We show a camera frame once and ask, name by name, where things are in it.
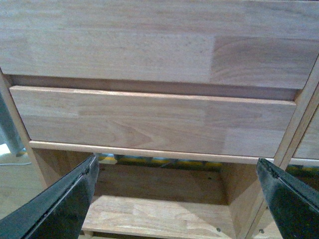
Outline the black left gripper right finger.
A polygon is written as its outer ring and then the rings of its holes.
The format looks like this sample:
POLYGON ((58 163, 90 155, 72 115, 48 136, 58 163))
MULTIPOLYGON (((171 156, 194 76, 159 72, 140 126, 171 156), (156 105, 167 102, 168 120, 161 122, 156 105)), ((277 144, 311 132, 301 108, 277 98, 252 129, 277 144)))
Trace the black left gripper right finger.
POLYGON ((269 160, 258 159, 257 175, 267 207, 284 239, 319 237, 319 192, 269 160))

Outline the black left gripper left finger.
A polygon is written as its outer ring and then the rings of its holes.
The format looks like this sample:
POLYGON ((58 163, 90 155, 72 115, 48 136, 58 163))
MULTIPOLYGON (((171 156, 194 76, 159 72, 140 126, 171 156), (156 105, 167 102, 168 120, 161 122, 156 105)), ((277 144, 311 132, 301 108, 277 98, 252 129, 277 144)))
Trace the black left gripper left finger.
POLYGON ((2 239, 76 239, 93 199, 99 161, 89 156, 0 221, 2 239))

